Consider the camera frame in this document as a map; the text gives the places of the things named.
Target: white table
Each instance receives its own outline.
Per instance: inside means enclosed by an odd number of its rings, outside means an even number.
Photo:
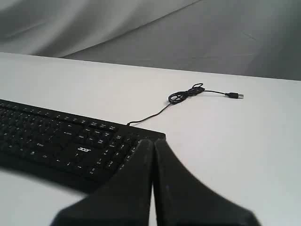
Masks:
[[[203,183],[253,210],[263,226],[301,224],[301,82],[0,53],[0,98],[127,123],[203,82],[245,99],[203,93],[138,127],[166,133]],[[0,224],[49,225],[85,195],[0,171]],[[150,225],[156,225],[152,200]]]

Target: keyboard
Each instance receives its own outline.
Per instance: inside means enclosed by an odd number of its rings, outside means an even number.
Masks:
[[[165,134],[0,99],[0,167],[90,193]]]

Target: acer logo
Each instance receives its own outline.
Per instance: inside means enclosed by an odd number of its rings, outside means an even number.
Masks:
[[[87,149],[87,148],[84,148],[84,147],[79,147],[77,150],[83,151],[83,152],[89,152],[89,151],[91,151],[91,149]]]

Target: usb connector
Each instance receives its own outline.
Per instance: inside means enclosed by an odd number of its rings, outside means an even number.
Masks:
[[[226,96],[233,99],[243,99],[244,95],[239,93],[225,93]]]

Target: black cable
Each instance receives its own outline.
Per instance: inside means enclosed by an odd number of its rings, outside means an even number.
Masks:
[[[159,111],[157,114],[151,115],[145,119],[139,120],[139,121],[130,121],[127,126],[129,126],[132,123],[139,123],[139,122],[143,122],[145,120],[148,120],[152,117],[155,117],[159,114],[161,114],[165,109],[167,109],[170,105],[176,105],[184,100],[186,100],[188,97],[193,97],[196,96],[202,92],[212,92],[212,93],[218,93],[218,94],[223,94],[229,98],[234,98],[234,99],[243,99],[244,95],[242,94],[238,94],[238,93],[222,93],[222,92],[218,92],[218,91],[212,91],[212,90],[205,90],[205,88],[202,87],[203,83],[197,83],[195,85],[192,86],[192,88],[190,88],[187,91],[179,91],[176,93],[171,94],[168,97],[168,101],[169,104],[167,106],[165,106],[161,111]]]

